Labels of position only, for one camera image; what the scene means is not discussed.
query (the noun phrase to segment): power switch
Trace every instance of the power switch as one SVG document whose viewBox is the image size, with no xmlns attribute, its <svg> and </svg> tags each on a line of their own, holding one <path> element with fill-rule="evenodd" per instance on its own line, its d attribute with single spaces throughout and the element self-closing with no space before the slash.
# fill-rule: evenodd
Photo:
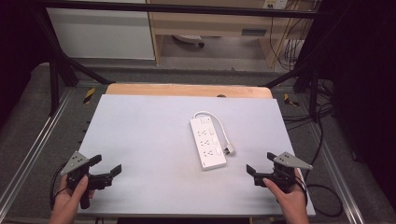
<svg viewBox="0 0 396 224">
<path fill-rule="evenodd" d="M 216 134 L 216 131 L 214 128 L 209 128 L 209 133 L 210 135 Z"/>
<path fill-rule="evenodd" d="M 218 155 L 221 155 L 222 154 L 221 148 L 216 147 L 216 152 L 218 153 Z"/>
<path fill-rule="evenodd" d="M 212 119 L 210 117 L 201 118 L 201 123 L 210 123 L 210 122 L 212 122 Z"/>
</svg>

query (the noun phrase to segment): white cabinet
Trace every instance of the white cabinet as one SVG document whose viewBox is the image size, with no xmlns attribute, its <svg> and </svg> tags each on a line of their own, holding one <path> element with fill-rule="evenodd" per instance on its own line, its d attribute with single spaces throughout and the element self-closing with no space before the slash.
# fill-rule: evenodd
<svg viewBox="0 0 396 224">
<path fill-rule="evenodd" d="M 145 3 L 145 0 L 106 1 Z M 61 47 L 69 57 L 154 60 L 147 12 L 48 8 L 48 13 Z"/>
</svg>

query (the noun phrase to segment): finger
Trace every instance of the finger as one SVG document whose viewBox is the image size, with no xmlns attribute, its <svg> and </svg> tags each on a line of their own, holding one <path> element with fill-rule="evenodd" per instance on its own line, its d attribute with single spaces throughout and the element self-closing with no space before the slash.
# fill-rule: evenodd
<svg viewBox="0 0 396 224">
<path fill-rule="evenodd" d="M 82 194 L 84 194 L 85 189 L 87 189 L 87 187 L 88 187 L 88 177 L 84 175 L 79 181 L 78 185 L 76 186 L 72 198 L 70 200 L 73 201 L 74 203 L 79 203 L 81 196 Z"/>
<path fill-rule="evenodd" d="M 265 186 L 275 195 L 275 197 L 280 201 L 280 199 L 285 194 L 272 180 L 264 178 Z"/>
<path fill-rule="evenodd" d="M 67 175 L 63 175 L 61 179 L 61 184 L 59 185 L 59 190 L 65 189 L 67 187 Z"/>
<path fill-rule="evenodd" d="M 303 184 L 303 180 L 302 180 L 301 175 L 300 175 L 300 170 L 298 168 L 294 168 L 294 174 L 297 177 L 297 178 L 295 178 L 295 181 L 300 183 L 300 184 Z M 302 191 L 302 189 L 299 186 L 297 186 L 297 184 L 292 185 L 290 187 L 290 189 L 289 189 L 290 192 L 293 192 L 293 191 L 296 191 L 296 190 Z"/>
</svg>

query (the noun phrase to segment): human hand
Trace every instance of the human hand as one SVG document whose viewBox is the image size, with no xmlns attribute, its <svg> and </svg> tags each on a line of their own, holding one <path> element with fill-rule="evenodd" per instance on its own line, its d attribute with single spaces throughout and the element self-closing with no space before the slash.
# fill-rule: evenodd
<svg viewBox="0 0 396 224">
<path fill-rule="evenodd" d="M 60 190 L 67 187 L 67 175 L 64 175 L 61 180 Z M 82 194 L 88 186 L 88 177 L 83 176 L 76 186 L 75 190 L 65 189 L 59 192 L 55 199 L 52 215 L 49 219 L 49 224 L 71 224 L 73 223 L 77 214 L 79 201 Z M 93 191 L 90 191 L 90 198 L 93 196 Z"/>
<path fill-rule="evenodd" d="M 294 169 L 294 173 L 301 179 L 297 169 Z M 293 185 L 290 187 L 290 193 L 284 193 L 273 181 L 267 178 L 264 178 L 263 181 L 265 186 L 275 195 L 288 224 L 309 223 L 306 213 L 305 196 L 300 187 Z"/>
</svg>

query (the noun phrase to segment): power strip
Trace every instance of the power strip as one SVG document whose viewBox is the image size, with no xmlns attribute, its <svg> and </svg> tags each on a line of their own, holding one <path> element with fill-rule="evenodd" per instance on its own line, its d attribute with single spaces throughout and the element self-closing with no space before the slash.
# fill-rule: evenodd
<svg viewBox="0 0 396 224">
<path fill-rule="evenodd" d="M 198 148 L 203 170 L 210 170 L 226 164 L 218 135 L 209 116 L 191 119 L 192 133 Z"/>
</svg>

